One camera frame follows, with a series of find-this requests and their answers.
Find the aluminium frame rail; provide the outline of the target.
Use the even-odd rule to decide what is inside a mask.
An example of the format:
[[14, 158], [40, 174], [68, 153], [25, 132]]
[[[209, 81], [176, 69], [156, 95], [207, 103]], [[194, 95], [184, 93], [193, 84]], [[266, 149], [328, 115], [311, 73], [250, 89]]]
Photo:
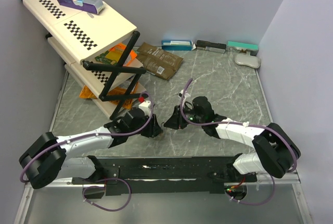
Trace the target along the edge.
[[[167, 179], [130, 179], [130, 181], [145, 181], [145, 182], [162, 182], [167, 181]], [[195, 179], [170, 179], [171, 182], [198, 182]], [[284, 175], [283, 178], [274, 178], [275, 184], [300, 184], [300, 178], [297, 173], [287, 173]], [[259, 173], [257, 174], [257, 181], [256, 182], [248, 182], [245, 181], [247, 184], [270, 184], [272, 182], [272, 178], [268, 173]], [[43, 186], [45, 187], [65, 187], [65, 186], [79, 186], [79, 185], [99, 185], [93, 184], [87, 181], [84, 181], [79, 178], [62, 178], [56, 179], [50, 184]]]

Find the grey silver pouch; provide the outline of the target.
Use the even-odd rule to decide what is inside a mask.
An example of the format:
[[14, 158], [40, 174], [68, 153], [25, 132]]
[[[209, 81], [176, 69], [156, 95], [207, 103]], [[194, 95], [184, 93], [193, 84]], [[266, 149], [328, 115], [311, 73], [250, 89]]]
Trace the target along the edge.
[[261, 66], [260, 58], [247, 54], [237, 54], [234, 58], [236, 64], [258, 69]]

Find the cream folding shelf rack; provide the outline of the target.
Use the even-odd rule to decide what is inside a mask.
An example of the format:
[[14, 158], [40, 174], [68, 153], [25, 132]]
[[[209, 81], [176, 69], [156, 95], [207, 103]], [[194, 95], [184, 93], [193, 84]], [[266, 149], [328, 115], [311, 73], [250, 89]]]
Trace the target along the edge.
[[130, 77], [137, 81], [145, 72], [143, 64], [137, 59], [123, 58], [125, 71], [109, 82], [110, 66], [97, 63], [95, 58], [126, 39], [130, 39], [127, 50], [131, 51], [140, 36], [137, 27], [108, 4], [93, 15], [62, 6], [57, 0], [21, 1], [48, 31], [46, 38], [66, 63], [68, 72], [81, 86], [91, 90], [95, 95], [93, 101], [107, 117], [116, 117], [122, 108], [111, 102], [106, 89], [113, 90]]

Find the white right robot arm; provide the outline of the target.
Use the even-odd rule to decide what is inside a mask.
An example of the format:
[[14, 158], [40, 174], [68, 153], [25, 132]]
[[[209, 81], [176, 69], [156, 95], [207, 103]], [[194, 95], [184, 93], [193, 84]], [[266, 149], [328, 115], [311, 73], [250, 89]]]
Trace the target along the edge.
[[240, 181], [253, 172], [267, 172], [272, 177], [282, 178], [301, 156], [298, 147], [278, 124], [271, 122], [261, 126], [233, 121], [216, 114], [205, 96], [175, 106], [164, 126], [177, 130], [188, 124], [202, 127], [214, 138], [232, 140], [254, 149], [253, 153], [236, 155], [227, 169], [232, 181]]

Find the brown coffee bag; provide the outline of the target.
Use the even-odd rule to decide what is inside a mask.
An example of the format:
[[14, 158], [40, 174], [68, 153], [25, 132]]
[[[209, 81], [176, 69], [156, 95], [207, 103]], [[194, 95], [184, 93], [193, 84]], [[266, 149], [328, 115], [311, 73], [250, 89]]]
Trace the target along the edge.
[[148, 72], [163, 80], [170, 80], [183, 62], [183, 58], [145, 42], [137, 49], [137, 59]]

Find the orange packet lower shelf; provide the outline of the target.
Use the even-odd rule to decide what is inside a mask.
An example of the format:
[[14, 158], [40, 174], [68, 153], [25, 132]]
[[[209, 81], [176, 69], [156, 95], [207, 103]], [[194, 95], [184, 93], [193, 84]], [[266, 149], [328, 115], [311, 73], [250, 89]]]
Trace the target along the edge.
[[[113, 90], [109, 91], [108, 95], [123, 95], [125, 93], [126, 89], [122, 88], [120, 86], [114, 88]], [[79, 98], [91, 98], [91, 99], [97, 99], [97, 97], [93, 94], [93, 92], [85, 85], [79, 95]], [[123, 104], [123, 108], [125, 109], [131, 109], [133, 104], [133, 99], [126, 99], [126, 101]]]

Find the blue white box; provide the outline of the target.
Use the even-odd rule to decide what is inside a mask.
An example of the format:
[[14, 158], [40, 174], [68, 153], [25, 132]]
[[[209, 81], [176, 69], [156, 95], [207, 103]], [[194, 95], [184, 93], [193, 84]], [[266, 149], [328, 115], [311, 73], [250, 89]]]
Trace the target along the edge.
[[165, 51], [192, 51], [196, 45], [192, 41], [162, 40], [161, 48]]

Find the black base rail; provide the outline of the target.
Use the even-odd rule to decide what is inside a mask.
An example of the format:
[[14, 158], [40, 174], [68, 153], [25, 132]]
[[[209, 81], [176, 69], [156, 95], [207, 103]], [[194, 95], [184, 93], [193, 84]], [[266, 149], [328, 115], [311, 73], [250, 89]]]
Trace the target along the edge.
[[104, 157], [98, 158], [104, 169], [101, 177], [88, 181], [75, 177], [72, 183], [105, 185], [107, 196], [128, 192], [223, 194], [228, 184], [257, 181], [256, 174], [244, 176], [233, 168], [234, 160], [233, 156]]

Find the black long box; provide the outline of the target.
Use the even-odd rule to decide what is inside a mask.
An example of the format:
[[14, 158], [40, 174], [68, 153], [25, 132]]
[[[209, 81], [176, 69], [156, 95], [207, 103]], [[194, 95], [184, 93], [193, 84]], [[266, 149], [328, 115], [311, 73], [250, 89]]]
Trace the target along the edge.
[[200, 50], [224, 54], [226, 52], [227, 45], [223, 43], [197, 40], [196, 47]]

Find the teal white box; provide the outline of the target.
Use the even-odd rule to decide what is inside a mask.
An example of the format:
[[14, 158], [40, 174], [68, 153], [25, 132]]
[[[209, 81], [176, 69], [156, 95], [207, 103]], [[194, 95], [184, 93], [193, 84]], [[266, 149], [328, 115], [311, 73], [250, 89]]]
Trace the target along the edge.
[[255, 44], [228, 41], [226, 50], [229, 52], [237, 52], [245, 54], [249, 52], [250, 55], [256, 56], [259, 51], [259, 47]]

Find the purple silver carton box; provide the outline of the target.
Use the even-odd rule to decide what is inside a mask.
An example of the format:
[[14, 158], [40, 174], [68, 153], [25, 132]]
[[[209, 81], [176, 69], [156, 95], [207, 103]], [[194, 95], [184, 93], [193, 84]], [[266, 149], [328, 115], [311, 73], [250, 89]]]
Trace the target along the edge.
[[104, 9], [103, 0], [57, 0], [59, 5], [85, 11], [92, 14], [99, 14]]

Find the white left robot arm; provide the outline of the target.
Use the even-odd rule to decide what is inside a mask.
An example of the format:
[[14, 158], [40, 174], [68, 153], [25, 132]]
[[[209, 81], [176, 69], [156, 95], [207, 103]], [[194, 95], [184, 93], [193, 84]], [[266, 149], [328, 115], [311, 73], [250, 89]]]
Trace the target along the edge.
[[97, 183], [103, 177], [101, 163], [94, 156], [81, 154], [121, 145], [137, 134], [155, 138], [161, 133], [156, 115], [139, 108], [93, 131], [69, 136], [45, 132], [19, 158], [23, 169], [20, 181], [30, 183], [34, 189], [62, 178], [78, 177]]

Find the green yellow box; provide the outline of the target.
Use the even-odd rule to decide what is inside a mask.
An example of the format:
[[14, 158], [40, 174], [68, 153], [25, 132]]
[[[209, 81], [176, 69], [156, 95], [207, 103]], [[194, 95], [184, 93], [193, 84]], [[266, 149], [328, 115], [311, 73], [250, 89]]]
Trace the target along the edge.
[[95, 60], [99, 63], [102, 64], [108, 64], [108, 65], [115, 65], [117, 64], [117, 61], [114, 59], [110, 59], [107, 57], [107, 55], [109, 54], [109, 51], [105, 51], [104, 53], [101, 53], [100, 55], [95, 57]]

